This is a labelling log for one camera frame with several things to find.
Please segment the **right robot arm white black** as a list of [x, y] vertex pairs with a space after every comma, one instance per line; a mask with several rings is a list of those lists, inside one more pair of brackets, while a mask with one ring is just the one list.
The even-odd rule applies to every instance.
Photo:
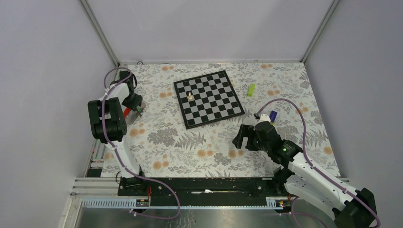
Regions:
[[302, 198], [326, 213], [338, 228], [380, 224], [370, 190], [358, 190], [307, 159], [301, 147], [282, 139], [269, 122], [259, 121], [255, 126], [242, 124], [232, 143], [239, 149], [244, 139], [246, 149], [266, 152], [283, 167], [280, 178], [272, 183], [277, 195], [290, 193]]

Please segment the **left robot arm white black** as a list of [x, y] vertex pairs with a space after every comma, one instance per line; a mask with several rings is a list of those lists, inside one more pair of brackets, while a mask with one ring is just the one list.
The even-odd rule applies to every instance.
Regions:
[[143, 110], [143, 98], [134, 90], [137, 79], [132, 71], [117, 67], [118, 79], [104, 85], [105, 94], [88, 102], [92, 135], [114, 153], [120, 169], [119, 188], [128, 187], [135, 195], [147, 191], [147, 183], [139, 178], [142, 170], [127, 141], [128, 122], [134, 121]]

